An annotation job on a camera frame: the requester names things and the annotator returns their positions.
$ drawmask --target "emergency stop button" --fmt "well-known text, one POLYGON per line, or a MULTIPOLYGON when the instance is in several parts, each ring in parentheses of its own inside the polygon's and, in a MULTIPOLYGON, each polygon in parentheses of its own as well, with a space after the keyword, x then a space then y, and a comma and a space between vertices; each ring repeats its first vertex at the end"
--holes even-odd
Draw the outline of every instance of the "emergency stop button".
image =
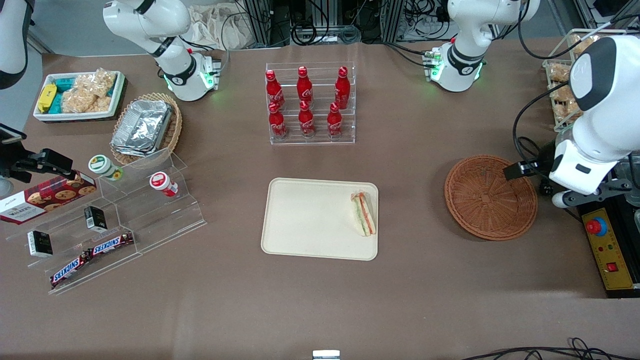
POLYGON ((587 233, 595 236, 604 236, 607 233, 607 223, 601 217, 595 217, 587 221, 584 226, 587 228, 587 233))
POLYGON ((607 271, 608 272, 618 271, 618 265, 616 263, 607 263, 607 271))

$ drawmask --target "wicker basket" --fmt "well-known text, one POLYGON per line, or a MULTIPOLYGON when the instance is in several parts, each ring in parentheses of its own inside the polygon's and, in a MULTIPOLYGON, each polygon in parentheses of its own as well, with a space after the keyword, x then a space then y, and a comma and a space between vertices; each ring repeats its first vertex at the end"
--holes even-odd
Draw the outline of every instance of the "wicker basket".
MULTIPOLYGON (((129 108, 131 107, 131 104, 133 104, 133 102, 137 100, 151 100, 151 101, 161 100, 172 106, 173 112, 171 114, 170 123, 169 123, 169 126, 167 126, 166 131, 164 132, 164 138, 163 138, 162 145, 160 146, 160 149, 164 149, 165 147, 168 147, 169 150, 173 151, 175 149, 175 146, 178 144, 178 138, 180 137, 180 131, 182 130, 182 114, 180 113, 180 109, 178 108, 178 104, 176 104, 175 100, 173 100, 170 96, 166 94, 159 94, 154 92, 152 94, 142 95, 139 98, 130 102, 129 105, 127 105, 126 109, 120 113, 120 116, 118 117, 118 122, 116 122, 116 126, 113 130, 113 134, 115 134, 116 131, 118 131, 118 127, 120 127, 120 123, 122 123, 122 118, 124 118, 124 114, 127 112, 127 110, 129 110, 129 108)), ((133 161, 136 161, 142 158, 142 156, 120 154, 119 152, 115 151, 113 147, 111 147, 111 153, 113 154, 113 157, 116 160, 118 160, 118 162, 121 163, 122 165, 132 163, 133 161)))
POLYGON ((538 212, 538 196, 526 178, 507 181, 510 165, 491 155, 455 164, 444 186, 451 215, 465 230, 487 240, 511 240, 529 230, 538 212))

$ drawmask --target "small black box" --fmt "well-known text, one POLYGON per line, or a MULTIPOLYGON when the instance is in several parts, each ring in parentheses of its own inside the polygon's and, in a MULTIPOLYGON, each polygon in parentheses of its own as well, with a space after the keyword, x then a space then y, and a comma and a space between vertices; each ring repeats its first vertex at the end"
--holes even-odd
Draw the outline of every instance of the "small black box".
POLYGON ((97 233, 107 231, 107 220, 104 218, 104 211, 99 208, 94 208, 93 206, 85 208, 84 219, 86 220, 87 229, 97 233))
POLYGON ((48 234, 41 233, 40 231, 31 231, 27 234, 29 238, 29 253, 31 256, 37 256, 39 258, 48 258, 53 255, 53 248, 51 248, 51 239, 48 234))

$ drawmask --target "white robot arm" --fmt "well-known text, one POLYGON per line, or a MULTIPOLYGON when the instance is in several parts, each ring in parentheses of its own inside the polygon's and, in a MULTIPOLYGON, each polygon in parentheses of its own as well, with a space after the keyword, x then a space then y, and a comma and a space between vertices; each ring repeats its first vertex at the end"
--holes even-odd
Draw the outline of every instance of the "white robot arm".
POLYGON ((191 25, 189 11, 180 0, 111 1, 104 5, 102 16, 111 32, 156 59, 179 99, 194 101, 215 88, 211 57, 190 54, 179 38, 191 25))
POLYGON ((18 82, 27 69, 27 31, 34 0, 0 0, 0 89, 18 82))
POLYGON ((521 9, 526 9, 522 21, 528 21, 539 5, 540 0, 448 0, 449 16, 460 32, 455 42, 433 49, 435 59, 430 64, 435 68, 430 72, 431 80, 452 92, 470 88, 493 40, 489 24, 516 24, 521 9))
MULTIPOLYGON (((551 180, 591 195, 619 160, 640 149, 639 83, 640 39, 605 37, 584 51, 570 75, 584 114, 558 134, 551 180)), ((567 207, 565 193, 554 196, 556 206, 567 207)))

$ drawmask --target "yellow control panel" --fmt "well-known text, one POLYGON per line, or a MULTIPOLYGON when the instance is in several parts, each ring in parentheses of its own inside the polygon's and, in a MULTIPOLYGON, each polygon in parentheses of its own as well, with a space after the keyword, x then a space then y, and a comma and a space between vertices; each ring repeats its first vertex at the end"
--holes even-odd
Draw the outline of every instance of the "yellow control panel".
POLYGON ((591 251, 598 263, 598 270, 607 290, 633 288, 633 281, 620 246, 611 228, 611 222, 604 208, 582 216, 591 243, 591 251))

